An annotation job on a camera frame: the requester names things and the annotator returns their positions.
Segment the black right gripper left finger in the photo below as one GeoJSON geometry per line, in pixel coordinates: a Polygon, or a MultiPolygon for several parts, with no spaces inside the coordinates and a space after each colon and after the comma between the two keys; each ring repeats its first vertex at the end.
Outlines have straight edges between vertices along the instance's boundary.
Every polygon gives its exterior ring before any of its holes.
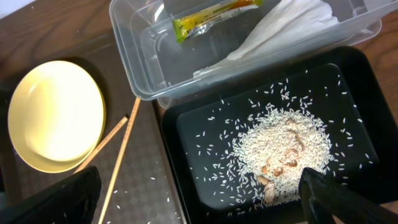
{"type": "Polygon", "coordinates": [[[1,223],[91,223],[100,192],[100,173],[95,166],[89,166],[13,207],[2,209],[1,223]]]}

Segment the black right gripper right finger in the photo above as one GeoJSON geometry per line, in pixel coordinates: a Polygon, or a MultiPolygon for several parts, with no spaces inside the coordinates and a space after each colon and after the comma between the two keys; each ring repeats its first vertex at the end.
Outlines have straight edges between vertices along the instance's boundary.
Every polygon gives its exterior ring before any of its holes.
{"type": "Polygon", "coordinates": [[[316,170],[304,168],[299,194],[308,223],[397,223],[397,214],[324,178],[316,170]]]}

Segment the yellow plate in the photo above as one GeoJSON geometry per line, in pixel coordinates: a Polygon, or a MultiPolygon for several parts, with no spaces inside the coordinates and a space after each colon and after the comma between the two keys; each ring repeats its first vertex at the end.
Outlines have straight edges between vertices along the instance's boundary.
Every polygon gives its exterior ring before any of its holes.
{"type": "Polygon", "coordinates": [[[106,119],[102,92],[75,63],[56,60],[33,68],[12,94],[7,127],[12,145],[32,168],[73,169],[99,143],[106,119]]]}

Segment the wooden chopstick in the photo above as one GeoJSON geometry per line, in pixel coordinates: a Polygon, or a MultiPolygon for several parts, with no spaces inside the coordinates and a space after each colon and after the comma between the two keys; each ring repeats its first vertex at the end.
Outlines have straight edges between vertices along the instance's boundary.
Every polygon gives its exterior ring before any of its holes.
{"type": "Polygon", "coordinates": [[[106,137],[95,147],[91,154],[80,164],[80,166],[74,171],[74,174],[86,168],[90,162],[97,156],[102,148],[110,142],[110,140],[119,132],[119,130],[126,124],[128,118],[124,116],[115,127],[106,135],[106,137]]]}
{"type": "Polygon", "coordinates": [[[104,204],[103,204],[102,209],[101,209],[101,213],[100,213],[100,216],[99,216],[98,224],[102,224],[103,221],[104,221],[104,218],[105,218],[105,215],[106,215],[106,211],[108,209],[108,205],[109,205],[109,202],[111,200],[111,196],[112,196],[112,193],[113,193],[113,190],[114,190],[116,179],[118,177],[119,170],[120,170],[120,167],[121,167],[121,164],[122,164],[122,161],[123,161],[123,158],[124,158],[124,154],[125,154],[125,151],[126,151],[126,148],[127,148],[127,144],[129,142],[131,131],[132,131],[132,128],[134,126],[134,122],[136,120],[137,112],[139,111],[140,103],[141,103],[141,99],[137,97],[135,102],[134,102],[134,106],[132,107],[132,111],[131,111],[131,114],[130,114],[130,117],[129,117],[129,120],[128,120],[128,123],[127,123],[127,127],[126,127],[126,130],[125,130],[125,133],[124,133],[123,141],[121,143],[121,147],[120,147],[120,150],[119,150],[119,153],[118,153],[118,157],[116,159],[116,163],[115,163],[115,166],[114,166],[114,169],[113,169],[111,180],[110,180],[110,183],[109,183],[109,186],[108,186],[108,190],[107,190],[107,193],[106,193],[106,196],[105,196],[104,204]]]}

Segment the white paper napkin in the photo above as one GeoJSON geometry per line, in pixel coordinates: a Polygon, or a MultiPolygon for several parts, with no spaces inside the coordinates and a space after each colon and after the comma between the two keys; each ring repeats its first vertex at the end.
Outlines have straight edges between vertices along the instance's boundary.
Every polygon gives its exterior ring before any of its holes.
{"type": "Polygon", "coordinates": [[[331,6],[322,0],[281,0],[239,48],[218,63],[195,71],[193,77],[198,79],[239,60],[251,60],[338,23],[331,6]]]}

